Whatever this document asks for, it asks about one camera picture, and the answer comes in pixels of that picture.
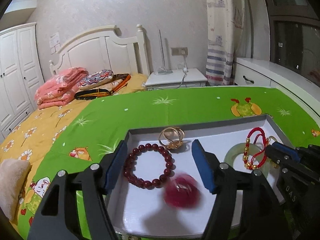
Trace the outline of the green jade bangle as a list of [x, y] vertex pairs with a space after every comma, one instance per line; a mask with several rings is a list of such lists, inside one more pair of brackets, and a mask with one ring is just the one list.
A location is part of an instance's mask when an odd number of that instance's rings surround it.
[[[248, 151], [248, 160], [250, 161], [253, 155], [258, 153], [261, 148], [260, 145], [254, 145], [250, 144], [249, 151]], [[247, 172], [251, 173], [252, 171], [247, 169], [245, 167], [244, 161], [242, 159], [243, 153], [245, 149], [245, 143], [239, 143], [234, 145], [229, 149], [227, 154], [224, 158], [224, 163], [227, 163], [229, 166], [233, 167], [235, 170], [241, 171], [241, 172]], [[268, 161], [265, 161], [265, 163], [259, 168], [259, 170], [263, 173], [263, 175], [267, 178], [270, 171], [270, 164]]]

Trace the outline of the gold ring bangles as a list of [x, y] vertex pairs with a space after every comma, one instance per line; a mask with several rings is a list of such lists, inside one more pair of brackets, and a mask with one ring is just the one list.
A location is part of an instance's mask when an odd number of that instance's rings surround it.
[[158, 142], [166, 150], [177, 150], [183, 145], [185, 132], [180, 127], [167, 127], [161, 131]]

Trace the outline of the grey jewelry tray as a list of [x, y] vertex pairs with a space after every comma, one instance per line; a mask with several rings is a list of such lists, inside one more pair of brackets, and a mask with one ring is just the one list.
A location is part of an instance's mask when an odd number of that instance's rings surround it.
[[112, 191], [107, 211], [114, 228], [127, 235], [150, 238], [196, 238], [202, 235], [216, 196], [203, 185], [191, 153], [194, 140], [224, 161], [248, 133], [261, 127], [267, 136], [291, 146], [291, 141], [268, 116], [183, 125], [183, 146], [172, 154], [174, 170], [166, 186], [142, 189], [120, 176]]

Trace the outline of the beige plush cushion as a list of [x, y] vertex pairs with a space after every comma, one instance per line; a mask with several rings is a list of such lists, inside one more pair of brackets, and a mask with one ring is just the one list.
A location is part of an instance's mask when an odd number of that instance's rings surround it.
[[5, 159], [1, 163], [1, 209], [10, 221], [15, 218], [18, 197], [30, 169], [27, 160]]

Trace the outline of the yellow floral bedsheet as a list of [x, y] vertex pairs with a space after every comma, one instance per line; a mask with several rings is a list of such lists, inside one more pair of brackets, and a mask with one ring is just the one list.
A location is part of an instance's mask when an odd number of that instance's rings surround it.
[[[130, 74], [131, 79], [127, 85], [115, 94], [127, 94], [144, 90], [143, 83], [147, 77], [143, 74]], [[79, 113], [88, 105], [89, 100], [73, 99], [64, 106], [52, 106], [38, 109], [17, 125], [7, 139], [1, 143], [1, 163], [5, 159], [27, 160], [31, 164], [31, 169], [24, 181], [24, 185], [18, 197], [15, 218], [10, 221], [5, 216], [15, 230], [18, 229], [18, 217], [22, 211], [22, 203], [26, 200], [29, 186], [33, 185], [32, 178], [44, 156], [49, 152], [52, 144], [58, 139], [61, 133], [71, 122], [83, 126], [89, 122], [84, 117], [79, 117]]]

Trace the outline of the green cartoon blanket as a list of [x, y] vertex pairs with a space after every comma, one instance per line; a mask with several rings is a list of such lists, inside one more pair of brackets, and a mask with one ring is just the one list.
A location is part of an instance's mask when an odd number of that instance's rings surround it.
[[194, 124], [234, 119], [232, 106], [255, 104], [272, 116], [295, 146], [319, 144], [313, 118], [282, 91], [264, 87], [204, 87], [154, 90], [90, 100], [79, 113], [89, 122], [73, 121], [52, 144], [33, 176], [53, 178], [58, 169], [69, 172], [86, 168], [88, 162], [71, 157], [75, 148], [86, 148], [92, 160], [111, 152], [131, 128]]

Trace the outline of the white window cabinet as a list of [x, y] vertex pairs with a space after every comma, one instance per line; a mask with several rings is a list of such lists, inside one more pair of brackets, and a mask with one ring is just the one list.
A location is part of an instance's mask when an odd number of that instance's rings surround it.
[[237, 85], [276, 88], [319, 124], [319, 87], [303, 76], [270, 61], [240, 57], [234, 61], [234, 70]]

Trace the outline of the white nightstand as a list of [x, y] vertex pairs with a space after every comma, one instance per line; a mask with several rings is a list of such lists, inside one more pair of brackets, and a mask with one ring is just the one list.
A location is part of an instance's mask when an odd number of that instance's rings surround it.
[[169, 74], [152, 73], [146, 83], [147, 89], [174, 89], [174, 88], [190, 88], [204, 87], [207, 78], [197, 69], [188, 69], [185, 73], [183, 70], [173, 70]]

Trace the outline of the pink folded quilt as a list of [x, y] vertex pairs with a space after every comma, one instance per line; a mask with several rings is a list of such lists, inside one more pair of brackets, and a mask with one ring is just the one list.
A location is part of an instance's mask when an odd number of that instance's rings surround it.
[[78, 91], [79, 82], [87, 75], [88, 71], [81, 67], [68, 68], [54, 75], [35, 92], [38, 109], [70, 103]]

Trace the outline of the patterned pillow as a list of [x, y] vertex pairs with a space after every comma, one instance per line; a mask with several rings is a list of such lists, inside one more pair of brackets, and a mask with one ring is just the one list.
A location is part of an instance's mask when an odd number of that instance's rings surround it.
[[89, 90], [100, 85], [104, 85], [109, 83], [113, 79], [113, 72], [112, 70], [103, 69], [98, 72], [92, 73], [87, 75], [86, 77], [82, 78], [78, 83], [78, 88], [80, 90]]

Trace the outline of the desk lamp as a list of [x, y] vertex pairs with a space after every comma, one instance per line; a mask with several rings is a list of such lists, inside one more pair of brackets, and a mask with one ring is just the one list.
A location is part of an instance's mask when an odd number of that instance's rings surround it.
[[160, 47], [160, 55], [161, 55], [161, 65], [157, 68], [156, 73], [158, 75], [169, 75], [172, 74], [173, 71], [166, 68], [165, 58], [164, 58], [164, 48], [163, 48], [163, 41], [161, 30], [158, 30], [158, 38], [159, 38], [159, 47]]

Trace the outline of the white wardrobe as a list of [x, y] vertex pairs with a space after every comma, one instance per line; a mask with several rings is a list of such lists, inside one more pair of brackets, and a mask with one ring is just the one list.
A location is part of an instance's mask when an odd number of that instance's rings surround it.
[[1, 31], [1, 141], [37, 109], [44, 84], [36, 44], [36, 23]]

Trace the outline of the sailboat curtain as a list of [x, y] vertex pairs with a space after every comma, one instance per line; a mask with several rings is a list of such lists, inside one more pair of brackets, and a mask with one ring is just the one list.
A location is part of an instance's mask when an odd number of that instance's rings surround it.
[[208, 50], [206, 78], [211, 86], [233, 83], [234, 54], [244, 28], [245, 0], [206, 0]]

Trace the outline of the white headboard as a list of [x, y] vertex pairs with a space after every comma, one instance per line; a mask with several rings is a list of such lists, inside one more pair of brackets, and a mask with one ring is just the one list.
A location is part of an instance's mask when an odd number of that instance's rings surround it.
[[116, 25], [92, 28], [70, 38], [57, 51], [58, 62], [49, 61], [50, 73], [56, 75], [68, 68], [81, 67], [90, 74], [109, 69], [114, 74], [149, 76], [145, 30], [140, 24], [136, 28], [136, 35], [127, 38], [117, 35]]

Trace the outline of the wall socket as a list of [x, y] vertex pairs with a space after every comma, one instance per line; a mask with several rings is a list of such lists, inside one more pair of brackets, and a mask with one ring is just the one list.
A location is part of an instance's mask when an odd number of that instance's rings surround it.
[[172, 56], [187, 56], [188, 55], [188, 48], [187, 47], [171, 48], [171, 55]]

